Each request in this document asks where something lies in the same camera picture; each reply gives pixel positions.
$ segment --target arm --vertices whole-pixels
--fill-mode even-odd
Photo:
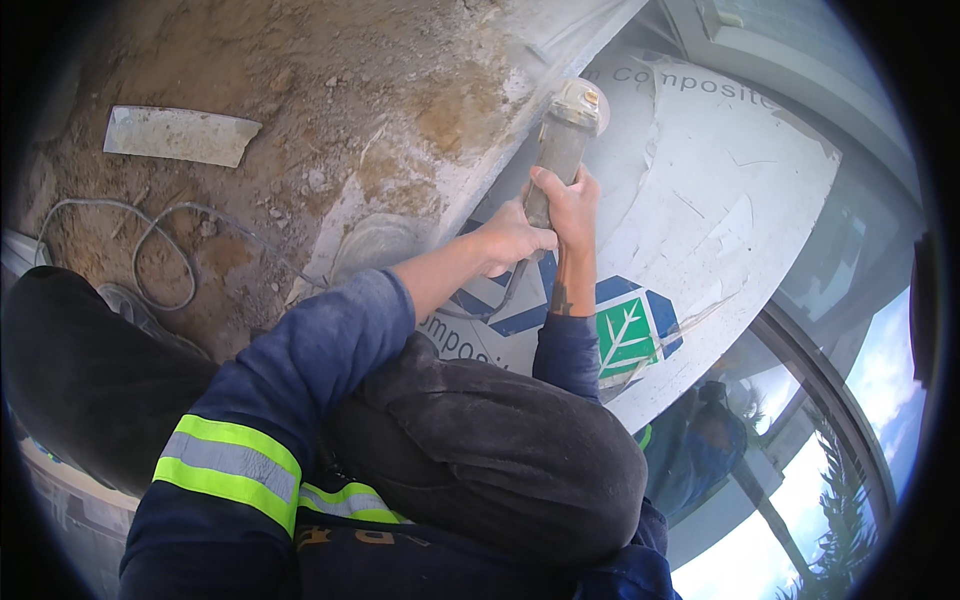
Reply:
[[[596,211],[600,184],[580,165],[573,185],[550,171],[530,170],[534,185],[546,192],[550,220],[557,231],[560,259],[550,312],[540,330],[534,356],[535,378],[599,403],[596,332]]]
[[[218,371],[157,462],[120,565],[121,595],[276,594],[321,421],[471,276],[556,236],[507,206],[474,233],[305,300]]]

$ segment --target black pants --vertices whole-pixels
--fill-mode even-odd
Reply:
[[[61,460],[142,495],[218,366],[113,314],[80,276],[41,267],[3,306],[6,398]],[[416,522],[554,565],[595,562],[636,530],[646,463],[606,409],[415,334],[320,436],[345,473]]]

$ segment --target ground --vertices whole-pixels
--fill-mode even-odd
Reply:
[[[213,206],[302,266],[351,177],[368,204],[436,216],[439,170],[487,145],[509,102],[504,42],[487,24],[498,10],[476,0],[123,3],[52,94],[5,227],[36,237],[58,200],[132,202],[149,186],[148,214],[178,202]],[[106,154],[114,105],[223,113],[263,129],[236,169]],[[111,240],[121,217],[109,206],[63,209],[45,236],[55,263],[94,286],[132,288],[132,249],[145,226],[131,217]],[[162,223],[190,255],[198,290],[186,308],[158,316],[223,361],[253,329],[276,323],[295,276],[228,224],[205,219],[182,210]],[[186,297],[186,270],[158,236],[137,269],[155,300]]]

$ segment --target navy sweatshirt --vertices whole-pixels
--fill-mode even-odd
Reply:
[[[314,460],[320,423],[414,331],[390,270],[366,271],[305,300],[214,377],[190,414],[239,423]],[[534,377],[597,401],[593,318],[550,315]],[[560,571],[417,524],[301,508],[290,535],[246,504],[155,481],[120,563],[121,597],[674,598],[663,517],[645,501],[630,545],[603,564]]]

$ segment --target reflective stripe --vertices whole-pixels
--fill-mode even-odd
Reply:
[[[647,423],[647,426],[643,429],[643,439],[637,442],[640,446],[640,450],[647,449],[647,445],[650,443],[650,436],[653,435],[654,426],[650,423]]]
[[[261,431],[184,415],[156,463],[154,480],[252,506],[293,536],[300,465]]]
[[[304,483],[300,486],[300,506],[326,515],[343,516],[376,523],[410,523],[391,511],[376,491],[368,485],[351,482],[339,492],[324,492]]]

